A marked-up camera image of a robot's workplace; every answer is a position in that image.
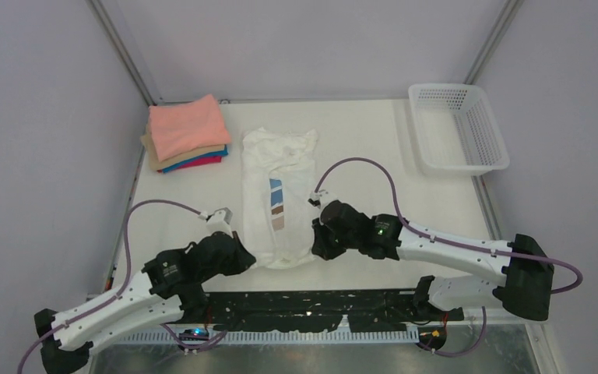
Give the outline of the white printed t-shirt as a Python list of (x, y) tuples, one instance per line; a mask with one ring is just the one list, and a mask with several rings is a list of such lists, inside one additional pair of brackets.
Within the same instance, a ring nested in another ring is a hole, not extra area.
[(271, 132), (260, 128), (242, 141), (243, 243), (257, 267), (288, 269), (314, 259), (318, 132)]

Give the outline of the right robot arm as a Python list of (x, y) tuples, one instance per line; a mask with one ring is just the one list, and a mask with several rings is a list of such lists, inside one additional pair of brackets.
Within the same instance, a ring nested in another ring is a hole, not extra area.
[(537, 322), (549, 316), (554, 265), (528, 235), (517, 234), (511, 242), (439, 237), (427, 228), (409, 229), (391, 214), (368, 217), (339, 200), (325, 205), (311, 226), (311, 252), (324, 260), (353, 249), (372, 259), (421, 261), (462, 271), (461, 277), (419, 280), (413, 309), (422, 319), (488, 305)]

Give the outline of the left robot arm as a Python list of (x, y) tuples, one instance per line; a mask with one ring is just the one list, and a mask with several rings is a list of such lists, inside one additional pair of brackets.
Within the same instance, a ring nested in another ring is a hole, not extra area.
[(74, 373), (91, 355), (144, 327), (201, 321), (208, 310), (203, 283), (243, 273), (255, 262), (236, 235), (216, 232), (186, 248), (159, 252), (122, 288), (64, 312), (37, 312), (45, 372)]

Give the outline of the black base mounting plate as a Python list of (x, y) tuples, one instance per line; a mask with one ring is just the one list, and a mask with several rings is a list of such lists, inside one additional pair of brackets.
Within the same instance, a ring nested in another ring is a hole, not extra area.
[(400, 331), (406, 323), (462, 321), (461, 308), (441, 311), (414, 289), (212, 292), (180, 319), (229, 332), (319, 333), (343, 321), (354, 332)]

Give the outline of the folded magenta t-shirt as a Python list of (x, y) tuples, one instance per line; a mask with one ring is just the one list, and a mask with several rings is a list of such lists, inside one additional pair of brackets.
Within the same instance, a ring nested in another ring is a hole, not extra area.
[(220, 155), (196, 158), (195, 160), (192, 160), (192, 161), (185, 161), (185, 162), (180, 163), (176, 167), (176, 169), (193, 168), (193, 167), (203, 166), (206, 164), (218, 164), (222, 161), (222, 158), (223, 157)]

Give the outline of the folded pink t-shirt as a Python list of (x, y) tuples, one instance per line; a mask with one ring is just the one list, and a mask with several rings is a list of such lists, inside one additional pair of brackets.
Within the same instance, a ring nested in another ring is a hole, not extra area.
[(148, 125), (162, 161), (199, 147), (231, 142), (219, 103), (211, 94), (186, 104), (150, 106)]

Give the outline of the folded tan t-shirt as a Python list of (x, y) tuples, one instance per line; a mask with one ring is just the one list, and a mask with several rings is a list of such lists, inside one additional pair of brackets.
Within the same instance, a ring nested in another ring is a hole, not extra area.
[(184, 164), (191, 164), (203, 158), (222, 157), (227, 155), (227, 145), (203, 146), (171, 156), (162, 161), (157, 156), (157, 149), (153, 143), (152, 136), (149, 133), (146, 132), (142, 135), (140, 140), (148, 153), (149, 167), (158, 172), (168, 172), (175, 168), (181, 168)]

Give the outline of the white plastic laundry basket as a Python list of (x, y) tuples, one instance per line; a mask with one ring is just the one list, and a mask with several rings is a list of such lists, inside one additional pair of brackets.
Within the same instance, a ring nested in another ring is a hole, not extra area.
[(481, 176), (509, 166), (505, 141), (485, 91), (474, 85), (414, 84), (408, 89), (417, 163), (435, 176)]

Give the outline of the aluminium frame rail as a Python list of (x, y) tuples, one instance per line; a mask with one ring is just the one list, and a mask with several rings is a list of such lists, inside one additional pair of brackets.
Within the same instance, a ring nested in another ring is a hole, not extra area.
[(88, 0), (98, 23), (106, 32), (107, 39), (125, 65), (143, 100), (148, 105), (164, 102), (153, 76), (135, 41), (130, 22), (126, 20), (118, 1)]

